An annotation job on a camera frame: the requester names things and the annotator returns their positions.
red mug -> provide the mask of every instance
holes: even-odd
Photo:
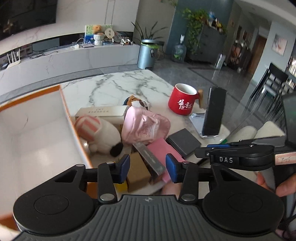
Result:
[[[168,107],[178,115],[189,115],[196,99],[199,99],[202,108],[202,90],[197,92],[190,85],[176,84],[168,101]]]

gray tile floor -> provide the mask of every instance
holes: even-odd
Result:
[[[0,96],[0,103],[33,90],[70,80],[137,69],[138,67],[136,65],[111,66],[57,76],[6,93]],[[228,93],[222,122],[231,132],[236,128],[240,129],[247,125],[252,125],[259,129],[265,122],[265,120],[250,112],[243,115],[246,102],[255,88],[255,85],[250,81],[251,77],[248,75],[238,74],[227,67],[223,67],[221,71],[215,71],[208,65],[177,64],[169,59],[156,61],[153,72],[171,85],[186,83],[196,89],[203,89],[205,97],[204,107],[207,105],[207,96],[212,86],[219,86],[226,89]]]

smartphone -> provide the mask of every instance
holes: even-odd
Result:
[[[282,101],[285,113],[287,141],[290,145],[296,147],[296,92],[282,96]]]
[[[217,136],[220,131],[225,107],[226,90],[212,87],[209,92],[208,108],[202,128],[203,136]]]

pink box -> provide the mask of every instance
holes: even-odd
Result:
[[[179,152],[177,152],[174,147],[169,145],[163,138],[157,139],[147,146],[147,148],[156,156],[156,158],[165,166],[165,156],[171,153],[178,162],[185,161]],[[163,175],[163,181],[165,183],[170,181],[170,175],[167,170]]]

dog plush toy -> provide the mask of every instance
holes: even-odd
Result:
[[[76,120],[74,126],[78,135],[87,140],[92,153],[100,152],[113,157],[121,153],[123,144],[120,134],[108,121],[84,115]]]
[[[130,97],[128,97],[123,105],[128,105],[128,106],[133,106],[133,107],[141,107],[141,108],[145,108],[146,110],[148,110],[148,105],[144,100],[141,100],[133,95],[131,95]]]
[[[101,32],[101,30],[102,30],[101,25],[94,25],[93,26],[93,34],[98,34],[99,32]]]

